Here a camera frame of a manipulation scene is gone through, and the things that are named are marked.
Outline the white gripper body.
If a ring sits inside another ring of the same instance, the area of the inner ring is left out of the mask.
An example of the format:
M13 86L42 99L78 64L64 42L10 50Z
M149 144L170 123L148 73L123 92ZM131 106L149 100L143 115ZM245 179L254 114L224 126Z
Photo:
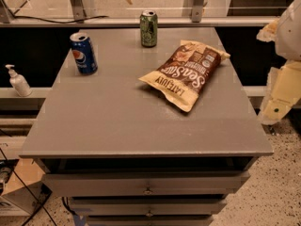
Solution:
M276 53L287 60L301 60L301 0L293 0L278 20Z

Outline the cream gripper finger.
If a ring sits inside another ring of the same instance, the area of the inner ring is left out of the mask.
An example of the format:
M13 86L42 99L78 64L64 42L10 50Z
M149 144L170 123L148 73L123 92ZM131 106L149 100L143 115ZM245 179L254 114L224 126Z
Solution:
M275 19L262 28L257 34L256 39L264 42L274 41L276 39L278 21L279 19Z
M280 69L272 67L258 120L264 125L281 121L301 99L301 62L288 60Z

